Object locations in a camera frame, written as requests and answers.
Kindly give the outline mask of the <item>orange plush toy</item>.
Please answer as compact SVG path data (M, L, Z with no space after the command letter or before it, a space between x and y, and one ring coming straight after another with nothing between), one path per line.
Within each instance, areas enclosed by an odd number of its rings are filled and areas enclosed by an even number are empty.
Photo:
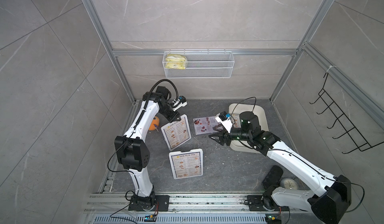
M158 130L160 125L160 119L159 117L155 116L149 126L149 131Z

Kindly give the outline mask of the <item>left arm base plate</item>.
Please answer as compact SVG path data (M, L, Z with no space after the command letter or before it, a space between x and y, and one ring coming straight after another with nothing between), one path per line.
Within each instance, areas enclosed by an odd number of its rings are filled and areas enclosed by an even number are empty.
M139 197L133 195L130 199L128 207L129 211L151 211L158 210L160 212L168 211L170 204L170 196L155 195L150 197Z

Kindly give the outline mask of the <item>black remote-like pad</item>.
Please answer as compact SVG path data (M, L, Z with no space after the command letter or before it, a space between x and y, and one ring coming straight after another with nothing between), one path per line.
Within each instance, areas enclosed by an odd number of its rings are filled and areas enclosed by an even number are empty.
M278 185L283 173L284 171L280 166L272 166L272 168L270 169L270 171L262 182L262 187L264 189L268 189L271 186Z

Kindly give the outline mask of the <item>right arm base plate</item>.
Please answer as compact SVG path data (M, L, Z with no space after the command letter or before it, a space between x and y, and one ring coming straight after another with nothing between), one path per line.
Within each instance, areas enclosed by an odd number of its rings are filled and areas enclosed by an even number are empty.
M269 206L263 200L263 196L261 195L248 195L246 199L243 201L243 204L247 206L249 208L249 211L251 212L261 212L261 211L287 212L290 209L287 206L280 207L274 203L272 203L271 206Z

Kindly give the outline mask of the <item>special menu sheet pink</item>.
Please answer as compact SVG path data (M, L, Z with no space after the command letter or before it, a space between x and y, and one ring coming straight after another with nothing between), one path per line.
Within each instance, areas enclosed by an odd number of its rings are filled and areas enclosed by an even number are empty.
M217 129L219 129L215 116L194 118L193 124L196 135L216 133L218 132Z

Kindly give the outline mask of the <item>yellow snack packet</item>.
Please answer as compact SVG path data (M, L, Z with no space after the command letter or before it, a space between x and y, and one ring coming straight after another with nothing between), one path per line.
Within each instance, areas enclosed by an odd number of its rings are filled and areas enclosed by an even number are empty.
M179 54L169 54L165 58L166 69L186 69L186 63L188 62L185 56Z

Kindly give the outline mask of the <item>cream plastic tray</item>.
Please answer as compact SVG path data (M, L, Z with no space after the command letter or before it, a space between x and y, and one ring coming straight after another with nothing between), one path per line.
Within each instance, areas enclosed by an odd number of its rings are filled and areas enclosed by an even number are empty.
M268 124L267 124L267 118L264 109L261 106L254 106L253 104L237 104L232 103L229 106L229 113L231 115L233 114L241 114L246 111L252 111L259 119L259 124L261 126L261 129L264 131L269 131ZM239 152L248 152L248 153L256 153L260 155L261 153L256 150L251 150L246 147L244 147L239 141L232 141L230 144L230 148L234 151Z

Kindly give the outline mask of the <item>menu holder with menu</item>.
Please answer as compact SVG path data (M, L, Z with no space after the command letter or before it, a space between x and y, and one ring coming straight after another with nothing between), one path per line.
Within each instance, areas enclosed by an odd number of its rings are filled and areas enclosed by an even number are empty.
M161 131L170 151L185 144L192 138L186 114L181 116L180 121L175 121L162 126Z

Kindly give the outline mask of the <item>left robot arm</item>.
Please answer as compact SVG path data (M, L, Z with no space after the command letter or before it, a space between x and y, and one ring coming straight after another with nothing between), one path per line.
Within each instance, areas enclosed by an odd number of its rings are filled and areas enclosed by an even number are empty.
M130 174L135 187L130 204L139 210L149 210L156 204L154 185L147 170L150 150L145 139L150 126L157 114L163 115L171 123L180 121L178 109L187 103L184 96L177 96L172 102L169 101L170 98L170 91L164 86L157 87L156 91L146 92L132 125L124 135L117 136L114 141L118 163L123 166L124 172Z

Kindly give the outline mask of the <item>small analog clock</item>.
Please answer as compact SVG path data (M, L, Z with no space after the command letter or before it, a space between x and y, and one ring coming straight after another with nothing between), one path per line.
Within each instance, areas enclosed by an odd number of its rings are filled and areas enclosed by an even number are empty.
M289 190L299 190L299 184L291 178L283 178L280 181L280 186Z

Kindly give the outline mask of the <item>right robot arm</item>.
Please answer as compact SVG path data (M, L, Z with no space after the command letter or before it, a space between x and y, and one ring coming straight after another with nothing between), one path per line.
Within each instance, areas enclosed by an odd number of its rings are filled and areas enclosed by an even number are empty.
M281 175L269 172L269 186L261 198L266 210L292 207L312 212L325 224L339 223L352 203L351 182L348 178L343 175L336 177L297 154L278 136L263 130L258 116L251 111L240 114L239 128L233 127L231 116L225 111L215 119L224 129L210 135L211 139L222 146L229 146L233 140L246 142L245 147L278 162L309 187L308 191L281 187Z

